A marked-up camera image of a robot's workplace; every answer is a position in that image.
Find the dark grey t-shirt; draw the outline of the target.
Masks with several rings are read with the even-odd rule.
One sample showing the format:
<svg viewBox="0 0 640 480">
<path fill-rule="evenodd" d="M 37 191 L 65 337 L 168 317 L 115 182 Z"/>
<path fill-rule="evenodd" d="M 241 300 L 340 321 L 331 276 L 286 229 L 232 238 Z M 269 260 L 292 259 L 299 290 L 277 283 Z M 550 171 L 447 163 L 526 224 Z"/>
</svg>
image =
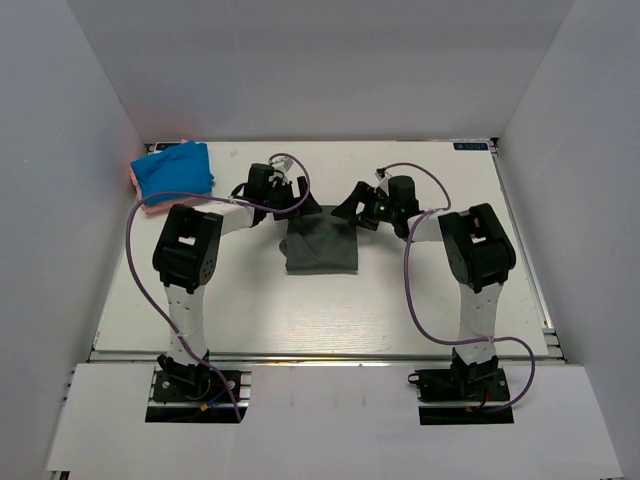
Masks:
<svg viewBox="0 0 640 480">
<path fill-rule="evenodd" d="M 356 227 L 334 216 L 334 205 L 288 221 L 279 250 L 290 275 L 356 274 L 359 269 Z"/>
</svg>

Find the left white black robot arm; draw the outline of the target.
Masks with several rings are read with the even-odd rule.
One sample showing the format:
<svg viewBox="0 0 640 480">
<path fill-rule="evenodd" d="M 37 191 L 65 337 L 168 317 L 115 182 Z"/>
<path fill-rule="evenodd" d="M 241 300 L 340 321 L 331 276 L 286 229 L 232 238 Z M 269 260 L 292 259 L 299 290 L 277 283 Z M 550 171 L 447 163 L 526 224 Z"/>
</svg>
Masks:
<svg viewBox="0 0 640 480">
<path fill-rule="evenodd" d="M 268 214 L 283 220 L 321 211 L 307 172 L 297 178 L 299 194 L 294 194 L 288 172 L 296 162 L 291 155 L 275 154 L 266 164 L 252 164 L 246 182 L 209 211 L 176 204 L 168 213 L 152 257 L 167 296 L 171 328 L 169 350 L 158 363 L 177 378 L 188 398 L 202 398 L 211 387 L 204 290 L 216 269 L 221 238 L 257 226 Z"/>
</svg>

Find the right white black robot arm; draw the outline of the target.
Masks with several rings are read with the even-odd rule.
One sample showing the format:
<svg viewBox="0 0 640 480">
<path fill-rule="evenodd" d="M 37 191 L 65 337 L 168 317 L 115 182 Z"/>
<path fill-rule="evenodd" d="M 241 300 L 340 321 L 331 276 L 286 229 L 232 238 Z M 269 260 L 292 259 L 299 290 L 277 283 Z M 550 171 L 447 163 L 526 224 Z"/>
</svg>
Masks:
<svg viewBox="0 0 640 480">
<path fill-rule="evenodd" d="M 375 231 L 384 222 L 404 240 L 403 282 L 410 317 L 429 341 L 452 349 L 453 390 L 472 399 L 484 391 L 488 377 L 498 368 L 495 326 L 500 293 L 516 254 L 491 205 L 450 212 L 448 206 L 423 210 L 409 176 L 379 172 L 373 187 L 363 181 L 332 214 L 350 224 Z M 415 243 L 440 242 L 447 264 L 460 289 L 458 338 L 445 340 L 431 335 L 418 320 L 410 286 L 410 248 Z"/>
</svg>

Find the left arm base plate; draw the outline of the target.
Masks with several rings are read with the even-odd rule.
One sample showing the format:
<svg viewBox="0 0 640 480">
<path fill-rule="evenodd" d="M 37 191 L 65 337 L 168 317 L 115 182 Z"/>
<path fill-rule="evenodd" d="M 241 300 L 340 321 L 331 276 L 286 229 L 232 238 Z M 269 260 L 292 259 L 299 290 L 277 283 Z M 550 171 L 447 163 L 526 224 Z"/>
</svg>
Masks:
<svg viewBox="0 0 640 480">
<path fill-rule="evenodd" d="M 149 424 L 239 424 L 250 401 L 251 373 L 223 370 L 227 387 L 213 372 L 189 385 L 157 368 L 152 377 L 145 422 Z"/>
</svg>

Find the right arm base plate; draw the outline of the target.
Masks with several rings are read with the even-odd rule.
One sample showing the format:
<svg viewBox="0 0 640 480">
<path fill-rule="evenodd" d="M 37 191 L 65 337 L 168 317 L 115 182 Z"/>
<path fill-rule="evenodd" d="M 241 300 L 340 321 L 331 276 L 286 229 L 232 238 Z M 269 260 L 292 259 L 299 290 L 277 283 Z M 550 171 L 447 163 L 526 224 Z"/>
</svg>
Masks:
<svg viewBox="0 0 640 480">
<path fill-rule="evenodd" d="M 408 375 L 418 394 L 421 426 L 507 425 L 514 423 L 512 408 L 493 412 L 510 401 L 502 368 L 491 379 L 468 386 L 457 382 L 447 369 L 422 369 Z"/>
</svg>

